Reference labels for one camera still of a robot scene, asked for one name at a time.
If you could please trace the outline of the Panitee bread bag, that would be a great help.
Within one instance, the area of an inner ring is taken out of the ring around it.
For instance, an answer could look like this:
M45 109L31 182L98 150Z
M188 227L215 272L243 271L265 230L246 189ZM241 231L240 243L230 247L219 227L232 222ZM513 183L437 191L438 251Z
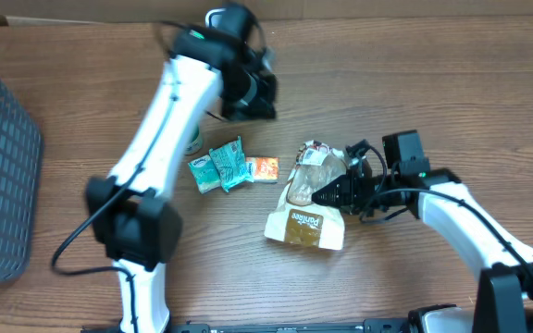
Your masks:
M345 154L323 142L308 141L266 221L264 236L273 241L340 251L345 225L341 211L315 203L312 195L345 174Z

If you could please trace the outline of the green lid jar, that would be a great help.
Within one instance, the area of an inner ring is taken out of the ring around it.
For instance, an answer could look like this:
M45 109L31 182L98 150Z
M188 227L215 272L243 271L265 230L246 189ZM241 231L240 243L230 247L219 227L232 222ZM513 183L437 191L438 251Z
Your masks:
M196 154L202 149L203 143L204 141L203 141L203 137L200 131L200 127L196 126L191 139L186 145L185 154L186 155Z

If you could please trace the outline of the orange snack packet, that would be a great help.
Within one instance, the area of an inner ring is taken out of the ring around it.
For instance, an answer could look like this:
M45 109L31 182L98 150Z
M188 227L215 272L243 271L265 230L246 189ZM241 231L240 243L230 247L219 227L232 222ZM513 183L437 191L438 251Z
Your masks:
M245 163L252 182L277 183L279 159L277 157L246 157Z

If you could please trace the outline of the teal snack packet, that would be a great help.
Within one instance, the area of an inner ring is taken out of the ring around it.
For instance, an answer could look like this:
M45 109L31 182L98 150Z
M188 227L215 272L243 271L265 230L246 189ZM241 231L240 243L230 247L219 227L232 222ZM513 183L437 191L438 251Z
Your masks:
M254 181L246 165L241 137L225 143L219 148L210 149L209 155L217 169L221 187L225 192L229 192L244 182Z

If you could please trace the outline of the small teal tissue pack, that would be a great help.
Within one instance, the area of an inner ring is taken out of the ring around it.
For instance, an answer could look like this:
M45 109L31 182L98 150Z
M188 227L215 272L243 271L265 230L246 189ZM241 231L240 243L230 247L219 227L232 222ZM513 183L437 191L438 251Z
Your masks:
M209 154L192 160L188 166L201 194L221 186L219 173Z

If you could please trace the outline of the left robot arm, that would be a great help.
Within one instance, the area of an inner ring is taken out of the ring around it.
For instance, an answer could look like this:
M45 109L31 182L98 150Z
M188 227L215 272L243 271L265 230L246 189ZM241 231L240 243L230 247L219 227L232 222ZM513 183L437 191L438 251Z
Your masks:
M167 332L167 262L177 248L182 219L170 204L180 162L201 117L215 103L229 121L273 119L277 79L269 50L254 49L253 33L266 37L246 6L228 3L205 16L205 24L180 24L166 56L161 80L128 149L102 179L85 189L87 218L59 245L51 269L60 276L62 252L87 228L104 245L110 266L80 275L115 272L122 318L115 332Z

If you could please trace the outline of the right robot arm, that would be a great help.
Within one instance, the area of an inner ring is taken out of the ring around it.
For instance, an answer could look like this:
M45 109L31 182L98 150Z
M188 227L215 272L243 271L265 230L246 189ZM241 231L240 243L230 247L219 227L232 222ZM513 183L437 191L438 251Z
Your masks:
M382 319L388 332L533 332L533 248L506 231L448 168L434 169L415 130L383 137L383 171L365 172L372 147L361 141L346 149L346 173L316 191L316 204L369 221L377 210L410 212L438 232L477 281L475 308L436 304L403 319Z

